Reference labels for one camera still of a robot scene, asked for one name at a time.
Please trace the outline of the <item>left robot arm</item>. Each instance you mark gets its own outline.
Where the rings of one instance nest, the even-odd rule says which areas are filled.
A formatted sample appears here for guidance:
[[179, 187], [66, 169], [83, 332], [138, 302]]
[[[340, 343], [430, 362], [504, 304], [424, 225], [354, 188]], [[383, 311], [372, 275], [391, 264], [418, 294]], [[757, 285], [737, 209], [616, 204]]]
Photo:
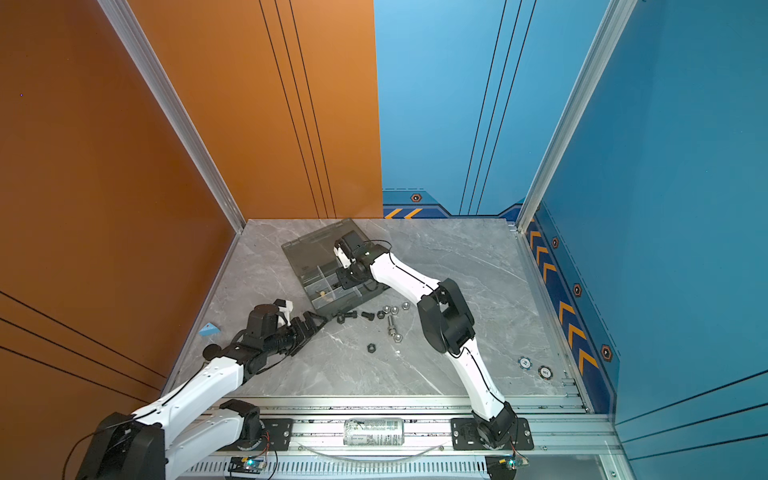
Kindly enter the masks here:
[[312, 311], [294, 317], [292, 309], [283, 299], [255, 306], [226, 346], [204, 348], [204, 365], [181, 386], [104, 418], [82, 439], [88, 448], [77, 478], [176, 479], [222, 447], [264, 448], [259, 407], [227, 396], [270, 369], [270, 357], [295, 356], [329, 321]]

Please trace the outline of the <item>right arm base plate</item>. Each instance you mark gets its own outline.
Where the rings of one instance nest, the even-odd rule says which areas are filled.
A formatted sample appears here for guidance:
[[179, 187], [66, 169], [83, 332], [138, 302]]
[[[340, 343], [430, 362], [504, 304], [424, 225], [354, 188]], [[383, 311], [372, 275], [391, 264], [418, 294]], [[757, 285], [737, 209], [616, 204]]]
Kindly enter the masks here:
[[457, 451], [532, 451], [535, 448], [529, 422], [522, 417], [513, 420], [510, 428], [501, 433], [490, 426], [481, 426], [472, 418], [452, 418], [450, 430], [452, 446]]

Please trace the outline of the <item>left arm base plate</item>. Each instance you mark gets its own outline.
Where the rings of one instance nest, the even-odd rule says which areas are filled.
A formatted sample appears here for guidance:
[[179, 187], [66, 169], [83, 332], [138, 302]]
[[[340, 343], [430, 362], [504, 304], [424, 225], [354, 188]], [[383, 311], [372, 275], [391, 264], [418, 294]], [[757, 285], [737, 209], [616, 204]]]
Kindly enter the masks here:
[[234, 446], [241, 451], [287, 451], [293, 426], [294, 420], [290, 418], [246, 420]]

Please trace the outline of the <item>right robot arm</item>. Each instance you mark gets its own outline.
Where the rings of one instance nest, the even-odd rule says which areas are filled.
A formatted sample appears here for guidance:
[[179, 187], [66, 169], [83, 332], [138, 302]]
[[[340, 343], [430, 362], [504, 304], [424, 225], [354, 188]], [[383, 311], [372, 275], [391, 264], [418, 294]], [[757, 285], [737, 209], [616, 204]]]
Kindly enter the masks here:
[[478, 435], [499, 449], [511, 441], [517, 415], [495, 385], [479, 351], [475, 319], [458, 284], [424, 275], [399, 260], [390, 247], [354, 231], [334, 243], [337, 273], [345, 289], [375, 281], [416, 306], [428, 344], [448, 357], [467, 391]]

